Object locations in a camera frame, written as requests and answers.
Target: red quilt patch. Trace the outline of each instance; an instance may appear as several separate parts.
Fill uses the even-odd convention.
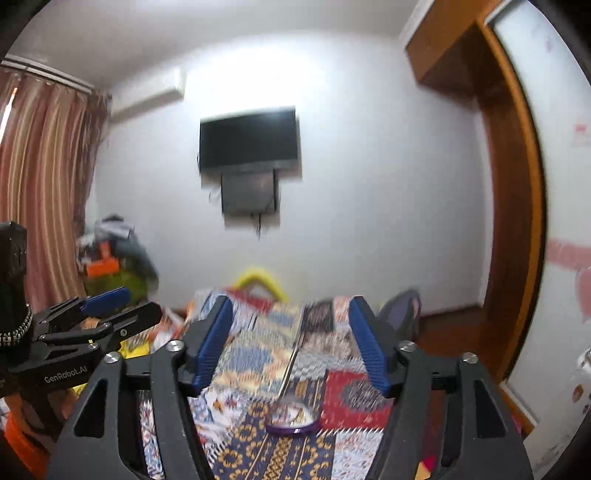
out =
[[[367,375],[329,372],[320,416],[323,430],[383,429],[391,410],[392,399],[380,395]]]

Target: bed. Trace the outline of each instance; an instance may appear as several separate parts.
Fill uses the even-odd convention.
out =
[[[368,381],[349,326],[348,297],[304,305],[273,303],[236,290],[196,294],[188,322],[203,320],[219,295],[234,320],[212,384],[189,398],[193,422],[216,480],[363,480],[395,403]],[[151,349],[182,336],[161,328]],[[320,431],[301,437],[268,434],[269,406],[292,394],[321,411]],[[139,420],[148,474],[164,479],[150,393],[139,395]],[[425,435],[427,478],[433,461]]]

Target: curtain rail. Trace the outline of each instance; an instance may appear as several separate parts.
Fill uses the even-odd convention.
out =
[[[72,87],[84,93],[92,93],[92,90],[95,88],[91,83],[80,80],[76,77],[73,77],[72,75],[68,75],[67,73],[47,67],[46,65],[37,63],[36,61],[17,57],[16,55],[6,55],[0,65],[23,70],[48,80],[61,83],[68,87]]]

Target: curtain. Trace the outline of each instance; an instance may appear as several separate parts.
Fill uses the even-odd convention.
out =
[[[28,231],[25,290],[37,312],[85,294],[75,239],[108,108],[104,95],[0,69],[0,119],[14,92],[0,140],[0,221]]]

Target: white ceiling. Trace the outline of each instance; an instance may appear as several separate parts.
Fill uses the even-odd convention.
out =
[[[397,37],[417,0],[52,0],[10,53],[108,87],[207,43],[324,30]]]

